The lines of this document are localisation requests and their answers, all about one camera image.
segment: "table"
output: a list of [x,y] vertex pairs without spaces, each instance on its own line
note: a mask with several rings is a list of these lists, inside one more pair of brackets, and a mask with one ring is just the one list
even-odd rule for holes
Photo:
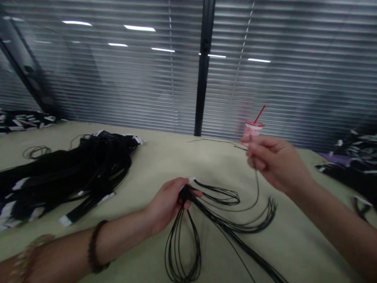
[[[103,219],[112,220],[141,209],[151,201],[164,182],[178,176],[195,176],[204,184],[237,190],[243,207],[247,207],[256,197],[255,175],[246,164],[245,152],[230,143],[205,140],[188,143],[197,138],[95,123],[66,122],[47,129],[3,136],[0,138],[0,170],[30,162],[22,157],[27,147],[46,145],[53,151],[67,150],[70,141],[77,135],[95,133],[101,129],[113,133],[133,133],[147,140],[132,156],[132,166],[116,190],[116,196],[90,211],[71,227],[63,227],[58,219],[80,201],[61,205],[33,223],[6,230],[0,234],[0,260],[19,253],[42,234],[52,233],[61,237],[92,227]],[[314,168],[313,164],[323,162],[323,158],[309,150],[300,149],[299,154],[313,178],[351,207],[351,197],[358,194]],[[265,207],[268,196],[278,203],[276,217],[266,230],[243,235],[242,239],[290,283],[361,281],[294,203],[275,190],[260,174],[258,178],[261,192],[257,206],[247,213],[229,214],[229,218],[240,221],[252,219]],[[192,206],[190,212],[199,231],[202,248],[202,270],[198,282],[251,282],[221,232],[196,207]],[[374,212],[368,213],[367,217],[373,225],[377,224]],[[194,245],[186,224],[182,225],[181,243],[189,264]],[[159,235],[120,256],[107,271],[96,276],[89,275],[82,282],[170,282],[164,265],[164,250],[170,228],[171,224]],[[250,257],[243,252],[241,254],[256,282],[272,282]]]

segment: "beaded bracelet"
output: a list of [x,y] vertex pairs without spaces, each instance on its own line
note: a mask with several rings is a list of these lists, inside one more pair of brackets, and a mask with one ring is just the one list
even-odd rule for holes
[[92,269],[92,272],[95,274],[100,273],[101,271],[104,271],[110,265],[110,262],[108,262],[105,265],[100,265],[97,259],[96,252],[95,252],[99,231],[101,230],[102,226],[107,222],[108,222],[107,220],[102,220],[100,223],[97,224],[97,226],[94,228],[92,238],[90,239],[90,243],[89,243],[88,261],[89,261],[90,268]]
[[34,241],[26,246],[23,252],[17,256],[17,261],[14,265],[14,270],[9,275],[9,283],[23,283],[27,280],[28,271],[33,266],[33,252],[39,246],[51,242],[55,239],[54,235],[46,234],[39,236]]

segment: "drink cup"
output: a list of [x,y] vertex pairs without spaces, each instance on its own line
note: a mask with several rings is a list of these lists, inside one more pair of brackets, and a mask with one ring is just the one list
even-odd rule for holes
[[[259,133],[262,131],[264,127],[263,123],[254,123],[251,121],[246,121],[245,123],[245,131],[243,132],[243,137],[248,137],[248,136],[258,136]],[[242,143],[244,146],[249,146],[249,143]]]

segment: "dark bead bracelet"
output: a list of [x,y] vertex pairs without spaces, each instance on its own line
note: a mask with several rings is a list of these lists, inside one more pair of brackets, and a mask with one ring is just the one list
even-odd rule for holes
[[100,273],[101,271],[104,271],[110,265],[110,262],[108,262],[105,265],[100,265],[98,262],[97,254],[95,252],[99,231],[101,230],[102,226],[107,222],[108,222],[107,220],[102,220],[100,223],[97,224],[97,226],[94,228],[94,231],[90,239],[90,243],[89,243],[88,261],[89,261],[90,268],[92,269],[92,272],[95,274]]

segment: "hand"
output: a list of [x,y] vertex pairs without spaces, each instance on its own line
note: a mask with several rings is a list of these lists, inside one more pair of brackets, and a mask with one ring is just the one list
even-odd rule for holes
[[[146,212],[152,219],[152,234],[158,234],[170,223],[181,209],[182,200],[178,198],[182,186],[190,182],[187,178],[176,178],[162,185],[153,200],[146,207]],[[192,191],[197,197],[202,197],[201,191]],[[184,209],[189,209],[191,201],[187,200]]]
[[287,194],[314,183],[289,142],[271,136],[249,136],[241,141],[250,143],[246,152],[250,167],[260,171],[279,191]]

